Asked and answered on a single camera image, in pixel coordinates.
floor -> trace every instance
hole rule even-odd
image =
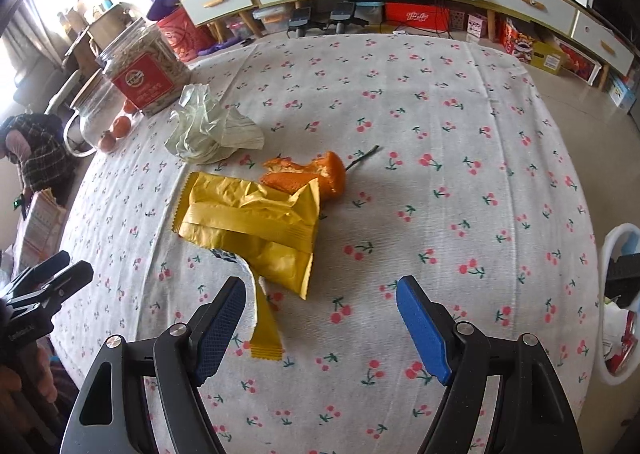
[[[454,37],[464,40],[466,34]],[[284,39],[284,33],[268,39]],[[487,40],[481,44],[499,48]],[[633,119],[616,108],[606,93],[569,72],[551,75],[527,66],[561,130],[587,198],[596,244],[615,226],[640,226],[640,131]],[[89,160],[85,159],[86,171]],[[578,420],[585,454],[606,454],[640,407],[640,369],[620,386],[605,386],[594,373]]]

wooden drawer handle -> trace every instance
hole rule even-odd
[[[212,7],[217,7],[218,5],[220,5],[220,3],[224,2],[226,0],[211,0],[208,3],[204,3],[203,7],[206,9],[210,9]]]
[[[535,9],[546,10],[546,7],[539,1],[535,1],[535,0],[522,0],[522,1]]]
[[[616,55],[616,51],[604,41],[600,41],[600,46],[603,47],[604,51],[607,52],[608,54],[611,54],[612,56]]]

purple hat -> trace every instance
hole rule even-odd
[[[180,2],[178,0],[151,0],[151,7],[146,13],[149,21],[160,21],[173,12]]]

table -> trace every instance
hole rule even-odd
[[[266,284],[283,360],[250,357],[250,297],[201,388],[227,452],[416,452],[443,389],[396,309],[406,274],[486,335],[535,333],[578,416],[598,326],[596,248],[560,132],[521,63],[438,38],[329,36],[213,56],[197,63],[197,81],[266,136],[263,150],[209,173],[256,180],[278,154],[303,163],[330,149],[348,162],[383,146],[322,207],[308,299]],[[109,335],[157,336],[229,275],[247,279],[233,256],[170,230],[191,171],[162,145],[174,123],[165,110],[115,156],[96,157],[70,211],[62,248],[95,277],[52,339],[78,384]],[[146,385],[160,452],[172,453]],[[472,449],[488,436],[496,387],[491,379]]]

jar label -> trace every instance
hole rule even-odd
[[[129,64],[112,82],[138,109],[174,88],[174,83],[149,54],[143,54]]]

